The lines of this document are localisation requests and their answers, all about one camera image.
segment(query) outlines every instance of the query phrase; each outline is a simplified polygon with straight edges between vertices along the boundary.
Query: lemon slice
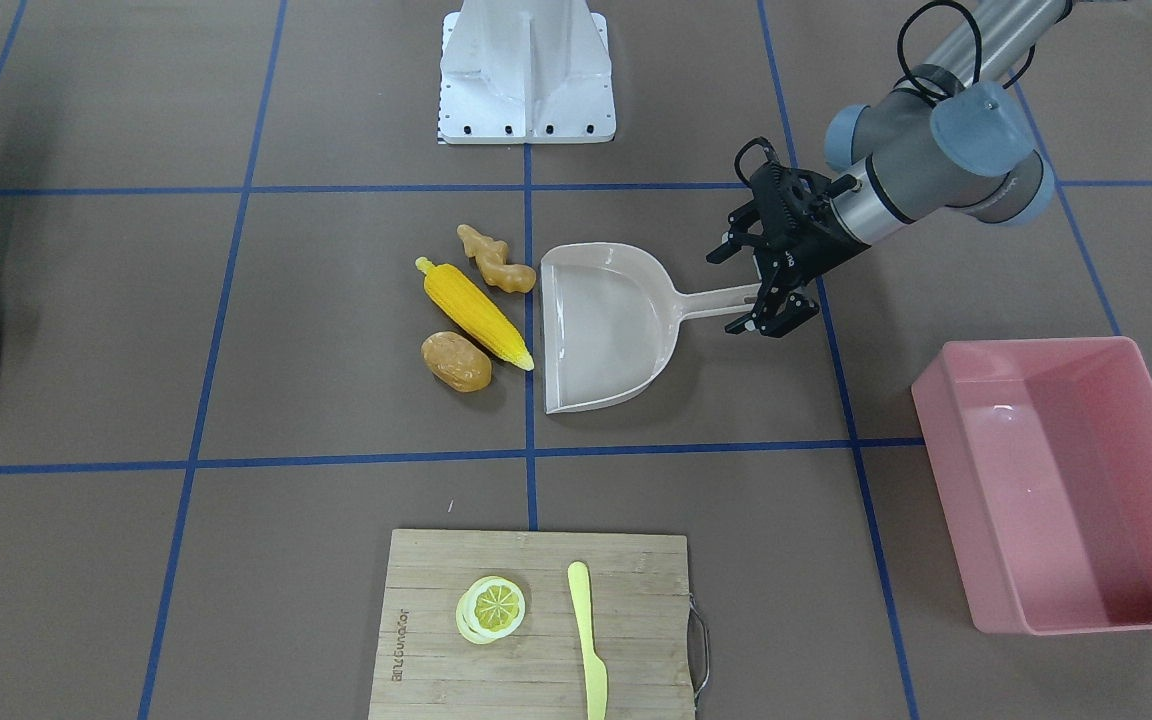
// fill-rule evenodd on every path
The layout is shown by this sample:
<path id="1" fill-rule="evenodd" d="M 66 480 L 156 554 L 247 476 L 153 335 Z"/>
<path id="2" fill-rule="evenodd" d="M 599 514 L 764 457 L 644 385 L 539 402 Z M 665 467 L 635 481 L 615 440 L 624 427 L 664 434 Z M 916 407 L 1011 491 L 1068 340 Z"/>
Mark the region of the lemon slice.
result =
<path id="1" fill-rule="evenodd" d="M 490 575 L 480 578 L 461 596 L 456 605 L 456 629 L 475 644 L 488 644 L 508 637 L 522 624 L 526 600 L 522 589 L 508 579 Z"/>

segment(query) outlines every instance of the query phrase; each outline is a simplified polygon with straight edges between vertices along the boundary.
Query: pink container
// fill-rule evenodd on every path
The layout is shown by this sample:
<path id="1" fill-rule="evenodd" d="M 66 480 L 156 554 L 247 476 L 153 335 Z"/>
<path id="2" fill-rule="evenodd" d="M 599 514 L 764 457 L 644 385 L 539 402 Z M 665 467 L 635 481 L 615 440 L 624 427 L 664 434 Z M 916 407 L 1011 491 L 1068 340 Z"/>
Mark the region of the pink container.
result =
<path id="1" fill-rule="evenodd" d="M 1152 629 L 1152 381 L 1134 341 L 950 342 L 914 402 L 978 629 Z"/>

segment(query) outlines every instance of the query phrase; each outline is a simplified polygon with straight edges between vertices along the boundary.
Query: yellow knife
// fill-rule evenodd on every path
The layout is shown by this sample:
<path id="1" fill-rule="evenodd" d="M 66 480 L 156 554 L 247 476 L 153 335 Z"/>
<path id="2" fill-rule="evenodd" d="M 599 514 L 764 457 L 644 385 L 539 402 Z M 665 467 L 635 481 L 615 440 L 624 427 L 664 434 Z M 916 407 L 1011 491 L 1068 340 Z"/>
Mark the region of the yellow knife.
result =
<path id="1" fill-rule="evenodd" d="M 588 720 L 607 717 L 607 665 L 594 652 L 594 607 L 590 601 L 589 568 L 576 561 L 567 566 L 567 586 L 573 592 L 579 652 L 585 661 L 585 711 Z"/>

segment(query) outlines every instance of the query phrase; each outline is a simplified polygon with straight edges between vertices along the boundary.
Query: blue joint cap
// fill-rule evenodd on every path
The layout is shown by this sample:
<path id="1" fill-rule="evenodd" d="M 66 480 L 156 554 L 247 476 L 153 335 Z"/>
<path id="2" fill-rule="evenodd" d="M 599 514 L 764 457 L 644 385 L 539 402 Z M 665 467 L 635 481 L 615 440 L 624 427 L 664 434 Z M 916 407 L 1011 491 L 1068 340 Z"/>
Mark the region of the blue joint cap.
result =
<path id="1" fill-rule="evenodd" d="M 937 105 L 932 137 L 957 167 L 986 179 L 1010 173 L 1037 146 L 1020 103 L 992 81 Z"/>
<path id="2" fill-rule="evenodd" d="M 852 165 L 851 141 L 856 137 L 861 113 L 867 108 L 869 105 L 847 105 L 829 120 L 829 127 L 824 131 L 824 161 L 836 172 L 841 173 Z"/>
<path id="3" fill-rule="evenodd" d="M 1043 214 L 1043 211 L 1052 204 L 1052 197 L 1056 197 L 1056 170 L 1053 170 L 1051 165 L 1047 164 L 1047 159 L 1043 158 L 1043 179 L 1038 181 L 1038 191 L 1034 192 L 1033 199 L 1029 202 L 1029 205 L 1025 205 L 1024 210 L 995 225 L 1011 227 L 1013 225 L 1028 223 L 1030 220 Z"/>

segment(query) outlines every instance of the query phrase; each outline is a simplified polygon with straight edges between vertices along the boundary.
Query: cutting board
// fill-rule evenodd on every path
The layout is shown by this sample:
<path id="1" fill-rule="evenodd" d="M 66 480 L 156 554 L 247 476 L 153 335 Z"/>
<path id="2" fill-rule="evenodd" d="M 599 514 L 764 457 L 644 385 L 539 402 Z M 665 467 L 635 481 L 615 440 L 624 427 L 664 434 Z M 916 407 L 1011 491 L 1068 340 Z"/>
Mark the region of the cutting board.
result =
<path id="1" fill-rule="evenodd" d="M 687 538 L 394 530 L 370 720 L 585 720 L 567 566 L 589 564 L 607 720 L 695 720 Z M 526 598 L 522 626 L 475 646 L 454 611 L 484 575 Z"/>

